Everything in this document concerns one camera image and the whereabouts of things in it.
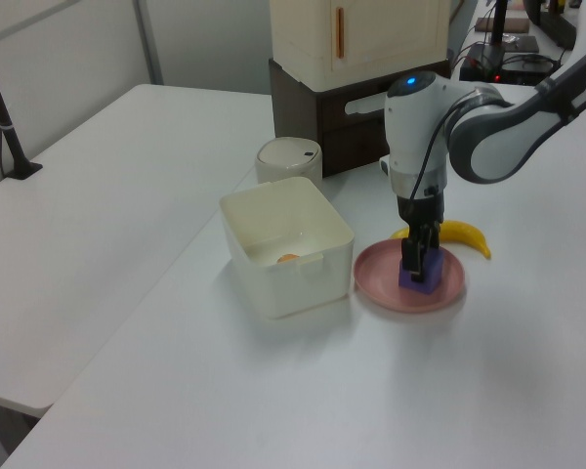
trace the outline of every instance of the banana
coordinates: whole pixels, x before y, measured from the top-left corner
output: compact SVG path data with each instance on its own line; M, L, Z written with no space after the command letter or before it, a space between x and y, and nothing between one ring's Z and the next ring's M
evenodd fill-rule
M391 235L391 239L402 237L408 237L408 227ZM440 242L461 242L481 252L486 259L490 259L490 249L484 234L468 223L445 220L440 224L439 240Z

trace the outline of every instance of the white lid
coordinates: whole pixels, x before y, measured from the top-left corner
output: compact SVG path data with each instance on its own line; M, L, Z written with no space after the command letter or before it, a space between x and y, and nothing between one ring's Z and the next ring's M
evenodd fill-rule
M278 137L267 142L258 152L259 161L293 168L313 161L319 154L320 148L317 142L296 137Z

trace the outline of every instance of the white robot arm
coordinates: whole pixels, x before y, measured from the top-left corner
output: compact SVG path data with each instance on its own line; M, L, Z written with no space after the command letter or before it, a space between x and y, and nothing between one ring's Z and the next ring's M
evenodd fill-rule
M423 279L423 257L438 247L446 160L464 179L509 178L549 137L586 109L586 2L575 48L551 77L520 103L507 103L484 83L454 82L431 72L403 76L385 102L389 175L400 217L404 268Z

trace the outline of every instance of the brown drawer unit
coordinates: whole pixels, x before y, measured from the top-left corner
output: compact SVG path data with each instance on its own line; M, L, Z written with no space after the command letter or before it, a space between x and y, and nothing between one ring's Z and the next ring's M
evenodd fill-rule
M450 75L449 62L443 61L316 93L273 60L269 66L275 135L317 142L323 151L324 177L372 163L389 153L384 111L347 114L347 103L385 93L400 76L415 70Z

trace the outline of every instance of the drawer handle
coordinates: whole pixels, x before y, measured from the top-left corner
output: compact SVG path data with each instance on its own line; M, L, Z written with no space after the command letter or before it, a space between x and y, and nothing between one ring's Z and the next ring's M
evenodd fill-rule
M345 12L343 7L336 9L336 57L345 57Z

